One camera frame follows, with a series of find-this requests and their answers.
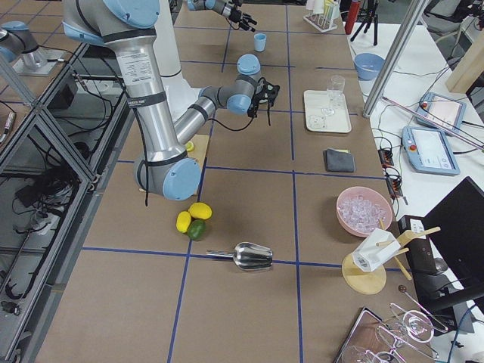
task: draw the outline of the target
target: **black monitor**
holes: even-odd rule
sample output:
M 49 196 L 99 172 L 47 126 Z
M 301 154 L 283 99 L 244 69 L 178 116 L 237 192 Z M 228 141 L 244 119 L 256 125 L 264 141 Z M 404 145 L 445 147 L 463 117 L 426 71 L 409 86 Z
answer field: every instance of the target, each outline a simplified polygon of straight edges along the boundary
M 422 223 L 425 229 L 436 226 L 441 228 L 441 231 L 432 234 L 430 239 L 464 289 L 453 289 L 449 283 L 447 286 L 442 286 L 444 287 L 442 289 L 434 290 L 433 295 L 419 296 L 419 300 L 434 313 L 442 313 L 446 309 L 457 304 L 462 305 L 472 299 L 482 310 L 484 306 L 484 191 L 471 177 L 466 177 L 422 219 Z M 420 278 L 420 284 L 427 284 L 432 279 L 436 280 L 435 278 L 426 280 L 422 276 L 418 278 Z

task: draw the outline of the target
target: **label sticker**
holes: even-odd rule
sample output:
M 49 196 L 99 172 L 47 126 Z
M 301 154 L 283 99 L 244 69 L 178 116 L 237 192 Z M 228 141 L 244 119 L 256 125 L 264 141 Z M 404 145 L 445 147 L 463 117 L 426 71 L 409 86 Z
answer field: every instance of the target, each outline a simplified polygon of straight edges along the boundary
M 410 229 L 415 233 L 421 233 L 425 231 L 424 225 L 422 221 L 419 219 L 410 219 Z M 425 236 L 419 237 L 422 240 L 425 240 Z
M 126 85 L 140 85 L 154 81 L 154 71 L 148 54 L 137 53 L 116 58 Z

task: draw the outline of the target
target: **blue bowl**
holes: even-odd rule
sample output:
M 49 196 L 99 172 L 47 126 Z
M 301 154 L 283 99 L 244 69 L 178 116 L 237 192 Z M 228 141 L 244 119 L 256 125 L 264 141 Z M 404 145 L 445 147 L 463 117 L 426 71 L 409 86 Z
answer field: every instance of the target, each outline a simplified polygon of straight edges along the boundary
M 361 53 L 355 57 L 355 68 L 358 78 L 363 81 L 371 81 L 381 71 L 385 60 L 373 53 Z

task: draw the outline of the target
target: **gray chair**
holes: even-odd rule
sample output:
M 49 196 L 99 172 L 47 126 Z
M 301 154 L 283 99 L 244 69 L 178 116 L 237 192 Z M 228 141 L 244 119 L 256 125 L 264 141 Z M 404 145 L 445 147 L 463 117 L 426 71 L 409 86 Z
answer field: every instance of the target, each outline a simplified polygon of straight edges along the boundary
M 421 18 L 436 43 L 458 34 L 462 20 L 470 13 L 472 0 L 431 0 Z

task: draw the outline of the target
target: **pink bowl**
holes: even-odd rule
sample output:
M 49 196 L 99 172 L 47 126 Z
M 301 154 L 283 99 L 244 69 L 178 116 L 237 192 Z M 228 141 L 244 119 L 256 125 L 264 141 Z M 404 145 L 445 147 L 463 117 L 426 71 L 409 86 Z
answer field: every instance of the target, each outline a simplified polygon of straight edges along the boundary
M 358 195 L 363 196 L 364 199 L 368 199 L 373 204 L 379 204 L 380 207 L 385 210 L 385 213 L 388 216 L 388 218 L 386 218 L 386 220 L 383 222 L 383 225 L 385 227 L 384 229 L 387 229 L 392 223 L 392 218 L 393 218 L 392 206 L 390 206 L 390 204 L 386 201 L 383 195 L 381 195 L 377 191 L 374 191 L 373 189 L 366 188 L 366 187 L 351 187 L 342 191 L 338 196 L 338 199 L 336 201 L 336 208 L 337 208 L 336 216 L 341 226 L 345 228 L 349 233 L 358 237 L 367 237 L 370 235 L 369 233 L 363 233 L 353 229 L 350 225 L 348 225 L 345 221 L 343 221 L 343 217 L 340 215 L 340 211 L 338 210 L 338 207 L 343 202 L 343 200 L 352 199 L 354 197 L 357 197 Z

